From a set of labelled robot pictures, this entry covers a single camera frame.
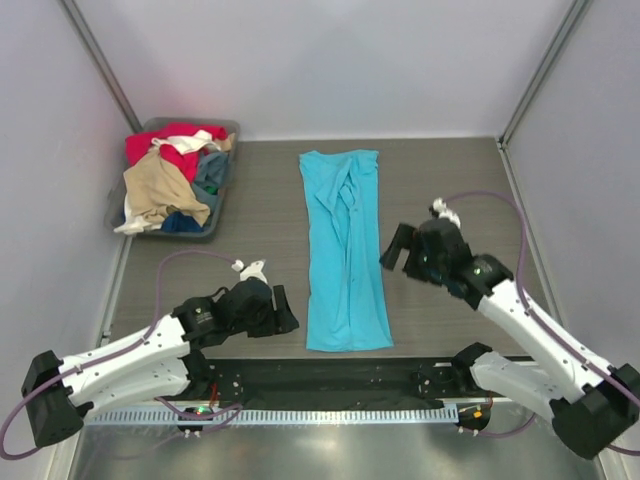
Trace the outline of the turquoise t shirt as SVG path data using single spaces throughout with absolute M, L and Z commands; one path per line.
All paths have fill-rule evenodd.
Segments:
M 378 152 L 299 156 L 309 220 L 306 347 L 355 352 L 394 346 L 382 280 Z

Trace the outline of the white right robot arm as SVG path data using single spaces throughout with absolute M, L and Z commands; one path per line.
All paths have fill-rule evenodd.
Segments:
M 402 268 L 407 277 L 445 288 L 502 328 L 536 363 L 525 367 L 474 343 L 452 359 L 450 380 L 458 393 L 490 391 L 520 404 L 588 460 L 638 422 L 638 370 L 616 367 L 572 337 L 502 262 L 472 253 L 454 221 L 399 224 L 380 258 L 382 267 L 394 269 L 402 251 L 408 253 Z

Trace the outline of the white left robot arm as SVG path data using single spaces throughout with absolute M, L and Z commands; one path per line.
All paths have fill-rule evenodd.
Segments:
M 60 443 L 102 413 L 155 398 L 204 398 L 214 374 L 206 348 L 229 337 L 287 334 L 299 326 L 283 286 L 257 278 L 192 297 L 154 325 L 103 347 L 35 356 L 21 387 L 36 447 Z

